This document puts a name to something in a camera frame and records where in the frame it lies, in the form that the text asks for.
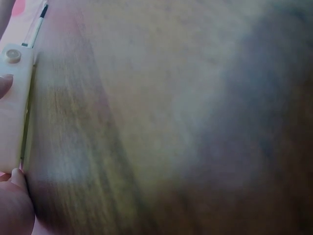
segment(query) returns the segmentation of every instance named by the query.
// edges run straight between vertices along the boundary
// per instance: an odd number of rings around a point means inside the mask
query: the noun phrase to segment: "wood grain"
[[[54,0],[25,165],[65,235],[303,235],[313,11],[288,0]]]

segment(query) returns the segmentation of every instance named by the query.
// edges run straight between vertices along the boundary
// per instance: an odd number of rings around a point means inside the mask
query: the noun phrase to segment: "round button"
[[[21,60],[22,54],[15,49],[8,50],[5,53],[5,61],[9,64],[16,64]]]

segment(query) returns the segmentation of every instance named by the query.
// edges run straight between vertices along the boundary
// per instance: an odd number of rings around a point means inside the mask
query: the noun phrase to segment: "white plastic device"
[[[0,171],[19,167],[34,52],[8,44],[0,56],[0,75],[12,74],[13,85],[0,99]]]

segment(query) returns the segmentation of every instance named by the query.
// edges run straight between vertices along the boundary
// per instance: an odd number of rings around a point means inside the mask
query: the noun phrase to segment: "brown wooden table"
[[[313,4],[52,0],[25,163],[65,235],[313,227]]]

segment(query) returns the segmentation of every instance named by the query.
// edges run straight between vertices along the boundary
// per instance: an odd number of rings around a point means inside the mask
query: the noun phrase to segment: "hand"
[[[21,170],[0,177],[0,234],[31,235],[35,213]]]
[[[11,18],[15,0],[0,0],[0,39]],[[13,76],[0,74],[0,99],[13,84]],[[31,235],[35,213],[26,181],[19,169],[0,176],[0,234]]]

